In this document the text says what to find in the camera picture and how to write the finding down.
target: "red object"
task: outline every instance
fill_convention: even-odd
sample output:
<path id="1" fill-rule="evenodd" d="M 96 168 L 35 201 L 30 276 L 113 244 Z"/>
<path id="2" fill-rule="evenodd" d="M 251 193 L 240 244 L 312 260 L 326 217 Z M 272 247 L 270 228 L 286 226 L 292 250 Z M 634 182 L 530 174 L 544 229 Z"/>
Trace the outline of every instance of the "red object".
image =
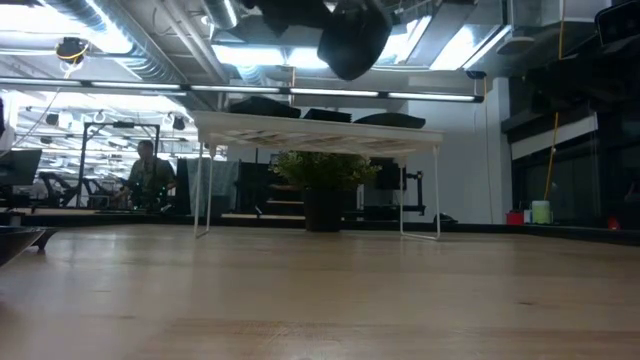
<path id="1" fill-rule="evenodd" d="M 524 213 L 511 211 L 507 214 L 507 225 L 524 225 Z"/>
<path id="2" fill-rule="evenodd" d="M 609 220 L 607 220 L 607 227 L 609 230 L 620 230 L 620 223 L 618 222 L 618 219 L 611 216 L 609 217 Z"/>

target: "man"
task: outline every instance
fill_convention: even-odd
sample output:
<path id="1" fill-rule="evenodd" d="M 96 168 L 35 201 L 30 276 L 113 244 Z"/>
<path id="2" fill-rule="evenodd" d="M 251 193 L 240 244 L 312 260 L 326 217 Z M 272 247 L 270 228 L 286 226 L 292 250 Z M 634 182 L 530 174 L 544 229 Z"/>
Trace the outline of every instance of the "man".
<path id="1" fill-rule="evenodd" d="M 116 195 L 116 200 L 127 196 L 132 191 L 136 197 L 156 197 L 162 190 L 171 190 L 176 186 L 171 164 L 153 156 L 153 143 L 142 140 L 138 143 L 139 160 L 133 164 L 129 180 L 124 189 Z"/>

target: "white table leg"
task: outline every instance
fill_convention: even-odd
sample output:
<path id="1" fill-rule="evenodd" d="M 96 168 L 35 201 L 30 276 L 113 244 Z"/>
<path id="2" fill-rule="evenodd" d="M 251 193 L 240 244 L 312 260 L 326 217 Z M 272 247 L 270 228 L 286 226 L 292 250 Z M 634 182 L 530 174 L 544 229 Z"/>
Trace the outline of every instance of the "white table leg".
<path id="1" fill-rule="evenodd" d="M 207 228 L 205 231 L 201 233 L 196 233 L 196 239 L 203 237 L 209 233 L 209 229 L 211 227 L 211 192 L 213 189 L 213 158 L 215 157 L 215 147 L 209 144 L 209 154 L 211 156 L 211 160 L 209 161 L 209 197 L 207 197 Z"/>
<path id="2" fill-rule="evenodd" d="M 211 157 L 211 161 L 209 162 L 209 197 L 207 197 L 207 203 L 209 204 L 207 208 L 207 232 L 209 232 L 209 227 L 211 226 L 211 191 L 213 189 L 213 156 Z"/>
<path id="3" fill-rule="evenodd" d="M 440 189 L 438 186 L 438 155 L 440 153 L 440 148 L 438 146 L 433 147 L 433 160 L 434 160 L 434 174 L 435 174 L 435 188 L 436 188 L 436 236 L 426 236 L 426 235 L 418 235 L 418 234 L 409 234 L 404 232 L 404 224 L 403 224 L 403 197 L 404 197 L 404 177 L 402 176 L 402 168 L 404 167 L 404 163 L 400 166 L 400 234 L 402 236 L 423 239 L 423 240 L 438 240 L 440 239 Z"/>
<path id="4" fill-rule="evenodd" d="M 200 220 L 200 183 L 202 182 L 202 151 L 204 144 L 200 143 L 200 156 L 198 157 L 198 173 L 196 175 L 196 211 L 193 214 L 193 236 L 198 237 L 198 221 Z"/>

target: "white table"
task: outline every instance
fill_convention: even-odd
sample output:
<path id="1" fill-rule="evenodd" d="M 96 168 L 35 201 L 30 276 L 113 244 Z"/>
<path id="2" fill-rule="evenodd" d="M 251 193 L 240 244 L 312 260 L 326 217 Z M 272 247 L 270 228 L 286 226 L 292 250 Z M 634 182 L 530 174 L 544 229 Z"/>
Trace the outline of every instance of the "white table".
<path id="1" fill-rule="evenodd" d="M 228 114 L 220 112 L 195 111 L 192 113 L 198 128 L 200 157 L 198 159 L 198 179 L 196 182 L 196 211 L 194 235 L 200 237 L 209 232 L 211 201 L 208 201 L 207 227 L 198 233 L 200 214 L 200 188 L 202 172 L 203 144 L 209 144 L 211 161 L 218 145 L 238 145 L 245 147 L 269 148 L 275 150 L 298 150 L 358 154 L 368 157 L 392 157 L 400 165 L 400 233 L 419 239 L 438 240 L 440 238 L 440 199 L 438 191 L 438 152 L 443 141 L 440 131 L 406 129 L 390 126 L 338 123 L 330 121 L 288 119 L 269 116 Z M 416 152 L 433 151 L 436 190 L 436 236 L 408 234 L 404 232 L 404 177 L 402 170 L 407 157 Z M 209 176 L 209 199 L 211 199 L 211 179 Z"/>

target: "green plant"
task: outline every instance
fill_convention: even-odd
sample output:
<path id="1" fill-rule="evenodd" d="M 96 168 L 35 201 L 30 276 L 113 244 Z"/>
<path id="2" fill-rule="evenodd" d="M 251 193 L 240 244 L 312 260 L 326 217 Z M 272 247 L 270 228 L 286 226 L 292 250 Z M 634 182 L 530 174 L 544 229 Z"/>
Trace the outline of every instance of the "green plant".
<path id="1" fill-rule="evenodd" d="M 380 167 L 360 155 L 288 151 L 271 170 L 298 189 L 353 190 L 373 180 Z"/>

